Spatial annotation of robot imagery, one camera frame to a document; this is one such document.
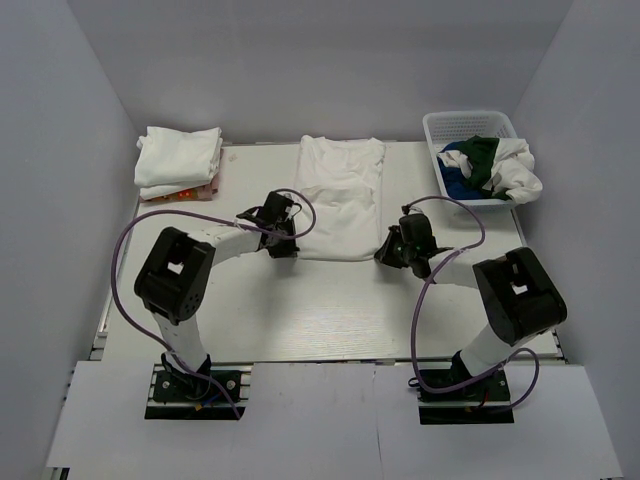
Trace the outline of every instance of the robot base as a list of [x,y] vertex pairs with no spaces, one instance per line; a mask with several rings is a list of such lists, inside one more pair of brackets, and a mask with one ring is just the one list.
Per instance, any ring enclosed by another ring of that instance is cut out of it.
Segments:
[[[420,370],[427,384],[451,385],[448,369]],[[509,409],[511,394],[503,371],[496,372],[475,385],[445,394],[431,394],[418,389],[420,425],[469,425],[513,423]]]
[[[242,416],[247,403],[251,369],[248,367],[212,367],[211,377],[222,384]],[[216,392],[195,400],[185,395],[180,382],[162,365],[154,365],[144,418],[147,420],[236,420],[224,396],[200,407]]]

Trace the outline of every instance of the white cloth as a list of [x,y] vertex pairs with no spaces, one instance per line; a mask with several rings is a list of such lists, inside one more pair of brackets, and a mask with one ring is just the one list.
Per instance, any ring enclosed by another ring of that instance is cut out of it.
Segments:
[[140,137],[135,184],[147,200],[210,183],[220,165],[221,130],[184,133],[147,127]]
[[[382,165],[385,144],[375,138],[336,142],[305,135],[300,141],[294,188],[313,204],[317,223],[296,240],[300,258],[360,261],[381,245]],[[311,224],[308,208],[296,231]]]
[[[465,178],[473,170],[468,157],[458,150],[447,150],[438,154],[446,167],[458,167]],[[491,178],[482,187],[496,193],[504,192],[516,203],[537,200],[542,192],[542,182],[532,172],[535,159],[529,144],[521,138],[501,138],[491,167]]]

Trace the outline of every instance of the blue cloth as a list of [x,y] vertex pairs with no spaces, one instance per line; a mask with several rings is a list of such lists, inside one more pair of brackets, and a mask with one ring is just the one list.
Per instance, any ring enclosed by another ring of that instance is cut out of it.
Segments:
[[[452,142],[442,149],[442,152],[447,150],[457,150],[457,146],[463,142]],[[462,170],[458,167],[445,167],[442,160],[438,158],[438,166],[440,167],[440,173],[442,174],[442,180],[444,186],[447,189],[447,193],[454,200],[483,200],[485,197],[478,190],[473,190],[465,186],[464,175]]]

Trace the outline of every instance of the plastic basket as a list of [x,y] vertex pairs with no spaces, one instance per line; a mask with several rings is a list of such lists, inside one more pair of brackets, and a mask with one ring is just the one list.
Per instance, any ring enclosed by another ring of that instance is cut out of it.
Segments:
[[[422,119],[424,133],[429,144],[429,153],[433,168],[436,171],[440,194],[448,197],[447,188],[442,180],[437,154],[449,143],[467,140],[474,135],[481,137],[518,138],[509,117],[502,112],[474,110],[468,112],[440,112],[429,113]],[[461,200],[466,206],[476,212],[498,212],[514,208],[517,204],[513,200]],[[460,207],[452,205],[453,212],[462,211]]]

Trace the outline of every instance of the gray wall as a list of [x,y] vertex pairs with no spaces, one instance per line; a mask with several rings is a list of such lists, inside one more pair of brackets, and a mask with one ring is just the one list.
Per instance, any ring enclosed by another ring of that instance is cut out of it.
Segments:
[[576,0],[515,115],[541,199],[525,234],[569,308],[625,478],[640,479],[640,3]]
[[423,139],[430,111],[511,114],[571,0],[70,0],[139,131]]
[[0,2],[0,465],[34,479],[89,353],[135,131],[61,0]]

